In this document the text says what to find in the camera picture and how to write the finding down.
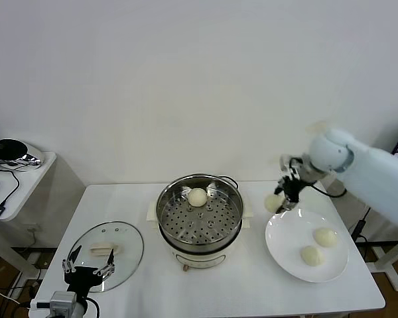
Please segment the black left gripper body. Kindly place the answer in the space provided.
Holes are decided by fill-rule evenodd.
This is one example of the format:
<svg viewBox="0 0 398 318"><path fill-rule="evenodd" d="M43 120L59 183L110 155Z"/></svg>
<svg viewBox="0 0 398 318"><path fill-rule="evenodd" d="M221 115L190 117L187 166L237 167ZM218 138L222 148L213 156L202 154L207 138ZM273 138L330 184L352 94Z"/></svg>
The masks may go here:
<svg viewBox="0 0 398 318"><path fill-rule="evenodd" d="M68 284L67 291L75 294L89 294L90 290L101 285L103 278L95 273L97 268L76 266L74 272L64 272L64 281Z"/></svg>

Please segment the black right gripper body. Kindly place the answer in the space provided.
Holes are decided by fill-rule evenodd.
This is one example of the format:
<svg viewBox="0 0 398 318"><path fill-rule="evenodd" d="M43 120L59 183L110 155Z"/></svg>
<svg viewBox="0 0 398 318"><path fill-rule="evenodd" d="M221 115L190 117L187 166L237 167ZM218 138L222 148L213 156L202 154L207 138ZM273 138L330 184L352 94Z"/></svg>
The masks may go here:
<svg viewBox="0 0 398 318"><path fill-rule="evenodd" d="M301 179L283 176L281 187L285 195L285 199L292 203L299 202L300 192L306 188L308 184Z"/></svg>

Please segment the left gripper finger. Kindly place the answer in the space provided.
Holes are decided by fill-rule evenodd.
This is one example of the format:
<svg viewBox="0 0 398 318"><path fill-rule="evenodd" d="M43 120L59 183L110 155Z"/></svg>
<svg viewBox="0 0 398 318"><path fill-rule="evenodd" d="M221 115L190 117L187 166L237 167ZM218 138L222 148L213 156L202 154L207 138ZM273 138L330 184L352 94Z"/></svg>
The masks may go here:
<svg viewBox="0 0 398 318"><path fill-rule="evenodd" d="M115 264L114 264L114 249L111 249L109 257L104 266L94 271L94 275L97 275L101 278L106 278L112 275L115 272Z"/></svg>
<svg viewBox="0 0 398 318"><path fill-rule="evenodd" d="M81 249L82 249L82 247L79 246L78 248L72 250L69 253L69 256L67 257L67 259L63 259L62 268L63 268L64 273L70 273L70 272L76 271L74 263L79 255Z"/></svg>

